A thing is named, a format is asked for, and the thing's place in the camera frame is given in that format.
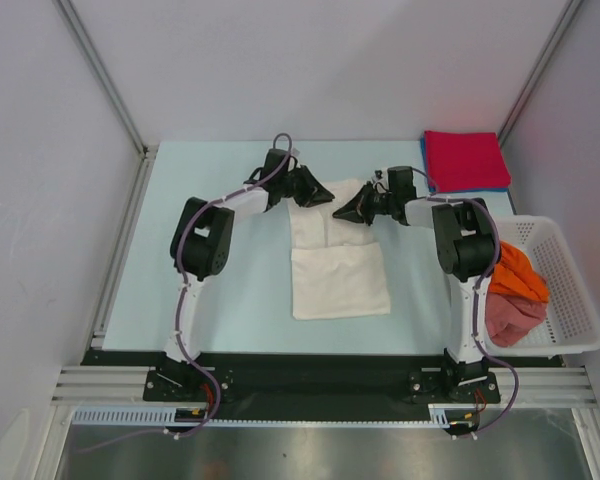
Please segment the white t shirt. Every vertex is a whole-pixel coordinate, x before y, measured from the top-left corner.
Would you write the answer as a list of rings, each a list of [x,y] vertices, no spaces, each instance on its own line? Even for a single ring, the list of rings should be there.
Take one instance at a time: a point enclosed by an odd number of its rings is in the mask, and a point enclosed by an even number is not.
[[[326,185],[334,200],[311,208],[287,202],[291,229],[292,315],[332,320],[387,315],[390,294],[383,253],[365,224],[332,214],[360,191],[348,179]]]

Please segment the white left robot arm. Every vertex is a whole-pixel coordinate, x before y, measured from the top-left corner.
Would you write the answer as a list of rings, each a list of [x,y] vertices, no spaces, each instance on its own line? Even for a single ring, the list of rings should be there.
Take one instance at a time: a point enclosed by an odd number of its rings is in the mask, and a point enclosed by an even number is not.
[[[193,339],[197,304],[209,277],[226,266],[235,224],[264,213],[282,199],[291,198],[301,208],[312,208],[335,199],[309,171],[300,165],[285,167],[272,179],[257,168],[237,191],[207,202],[186,200],[170,244],[174,267],[183,276],[173,331],[165,345],[168,358],[196,359],[200,348]]]

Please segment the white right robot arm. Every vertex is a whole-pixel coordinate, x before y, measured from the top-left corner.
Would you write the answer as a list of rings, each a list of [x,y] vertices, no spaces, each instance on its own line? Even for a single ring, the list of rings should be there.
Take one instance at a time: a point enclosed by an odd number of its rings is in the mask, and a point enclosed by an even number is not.
[[[458,364],[478,363],[486,356],[487,290],[501,255],[495,221],[480,198],[417,198],[414,192],[409,187],[380,193],[367,183],[332,217],[370,226],[376,216],[385,215],[404,226],[432,230],[438,263],[451,293],[446,352]]]

